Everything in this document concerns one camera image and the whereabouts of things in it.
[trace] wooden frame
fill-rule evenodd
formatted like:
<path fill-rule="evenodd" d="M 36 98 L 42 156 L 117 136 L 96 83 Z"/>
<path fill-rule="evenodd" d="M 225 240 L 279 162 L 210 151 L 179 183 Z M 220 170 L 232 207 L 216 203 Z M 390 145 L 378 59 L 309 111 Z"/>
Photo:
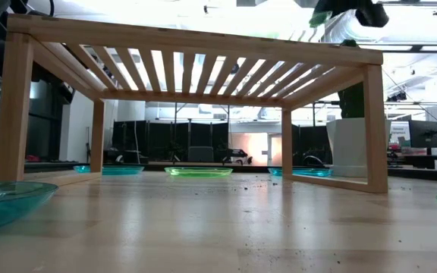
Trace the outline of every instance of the wooden frame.
<path fill-rule="evenodd" d="M 71 50 L 71 54 L 61 44 Z M 86 51 L 94 48 L 119 83 L 103 73 Z M 115 48 L 137 89 L 131 89 L 107 48 Z M 138 49 L 148 75 L 143 82 L 130 49 Z M 152 52 L 162 53 L 166 90 L 159 85 Z M 182 86 L 175 86 L 174 53 L 183 57 Z M 198 83 L 191 84 L 195 57 L 205 55 Z M 223 59 L 212 76 L 216 60 Z M 225 85 L 239 58 L 245 58 Z M 382 107 L 382 53 L 320 43 L 292 42 L 170 30 L 122 24 L 11 14 L 5 53 L 2 108 L 0 111 L 0 180 L 20 180 L 23 175 L 29 82 L 32 61 L 94 101 L 91 169 L 102 170 L 103 99 L 156 102 L 207 103 L 281 107 L 283 109 L 283 169 L 291 180 L 384 193 L 387 190 L 386 154 Z M 85 64 L 95 77 L 82 65 Z M 257 69 L 249 76 L 253 67 Z M 208 90 L 207 84 L 213 81 Z M 291 112 L 340 89 L 363 81 L 365 86 L 368 182 L 333 178 L 298 177 L 291 174 Z"/>

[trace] wooden leg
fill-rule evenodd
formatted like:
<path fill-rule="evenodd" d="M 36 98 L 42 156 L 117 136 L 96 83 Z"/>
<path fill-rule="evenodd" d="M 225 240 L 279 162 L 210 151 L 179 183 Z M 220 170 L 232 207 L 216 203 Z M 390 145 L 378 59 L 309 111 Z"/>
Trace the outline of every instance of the wooden leg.
<path fill-rule="evenodd" d="M 30 36 L 8 33 L 0 103 L 0 180 L 23 180 L 32 68 Z"/>
<path fill-rule="evenodd" d="M 90 172 L 102 171 L 104 149 L 104 102 L 94 101 L 92 121 L 92 148 L 90 150 Z"/>
<path fill-rule="evenodd" d="M 380 65 L 367 65 L 363 79 L 368 185 L 373 192 L 387 193 L 387 143 Z"/>
<path fill-rule="evenodd" d="M 282 173 L 293 173 L 293 142 L 291 129 L 291 110 L 282 109 L 281 138 L 282 138 Z"/>

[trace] green plant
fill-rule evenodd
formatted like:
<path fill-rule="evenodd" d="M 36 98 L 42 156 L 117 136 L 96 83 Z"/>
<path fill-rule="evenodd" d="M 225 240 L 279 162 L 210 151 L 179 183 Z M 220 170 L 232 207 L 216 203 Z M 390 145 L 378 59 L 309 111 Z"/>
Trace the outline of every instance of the green plant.
<path fill-rule="evenodd" d="M 341 46 L 359 47 L 355 40 L 346 39 Z M 363 104 L 363 83 L 338 91 L 342 118 L 365 118 Z"/>

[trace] white planter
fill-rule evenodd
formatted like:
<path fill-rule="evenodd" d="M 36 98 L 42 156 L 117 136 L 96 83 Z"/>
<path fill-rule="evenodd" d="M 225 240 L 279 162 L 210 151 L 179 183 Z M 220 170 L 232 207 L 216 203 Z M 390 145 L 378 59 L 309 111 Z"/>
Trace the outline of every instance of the white planter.
<path fill-rule="evenodd" d="M 364 118 L 346 118 L 326 124 L 333 154 L 333 175 L 342 177 L 366 177 L 366 141 Z M 391 122 L 385 121 L 385 148 Z"/>

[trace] ceiling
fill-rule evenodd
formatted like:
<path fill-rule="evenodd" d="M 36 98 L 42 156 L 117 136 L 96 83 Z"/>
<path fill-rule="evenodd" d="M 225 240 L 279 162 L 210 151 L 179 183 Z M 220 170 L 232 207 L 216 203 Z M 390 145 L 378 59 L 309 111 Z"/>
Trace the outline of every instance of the ceiling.
<path fill-rule="evenodd" d="M 29 0 L 29 5 L 47 13 L 50 9 L 49 0 Z M 208 14 L 203 10 L 204 5 L 208 7 Z M 437 15 L 433 15 L 435 8 L 396 6 L 385 7 L 385 10 L 390 21 L 381 29 L 360 26 L 351 11 L 330 20 L 326 28 L 323 26 L 314 30 L 308 25 L 313 9 L 301 8 L 295 0 L 267 0 L 255 7 L 237 7 L 237 0 L 55 0 L 55 16 L 69 19 L 303 42 L 321 39 L 323 42 L 337 43 L 350 38 L 366 45 L 376 45 L 381 50 L 400 48 L 392 44 L 437 44 Z M 425 89 L 426 82 L 437 75 L 437 54 L 385 53 L 384 57 L 386 95 L 396 92 L 398 86 L 415 89 L 419 93 L 420 89 Z M 175 58 L 175 63 L 180 64 L 181 57 L 176 55 Z M 221 64 L 219 61 L 217 63 L 212 73 L 219 72 Z"/>

